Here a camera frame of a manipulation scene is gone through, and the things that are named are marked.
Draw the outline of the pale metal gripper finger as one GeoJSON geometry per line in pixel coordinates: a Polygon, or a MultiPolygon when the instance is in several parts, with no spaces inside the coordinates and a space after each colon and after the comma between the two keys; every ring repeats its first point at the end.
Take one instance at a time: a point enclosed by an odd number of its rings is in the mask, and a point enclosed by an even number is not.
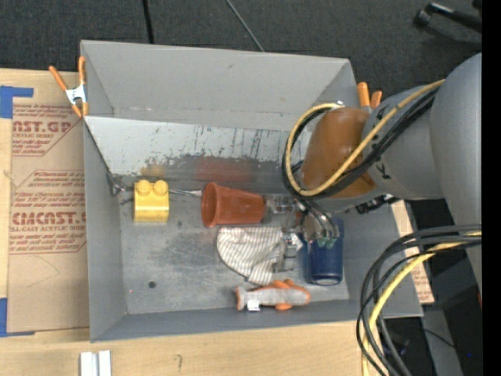
{"type": "Polygon", "coordinates": [[[297,253],[300,250],[300,239],[296,233],[283,234],[283,257],[279,264],[280,271],[294,269],[297,253]]]}
{"type": "Polygon", "coordinates": [[[291,196],[269,196],[267,197],[267,209],[272,214],[295,212],[297,210],[297,202],[291,196]]]}

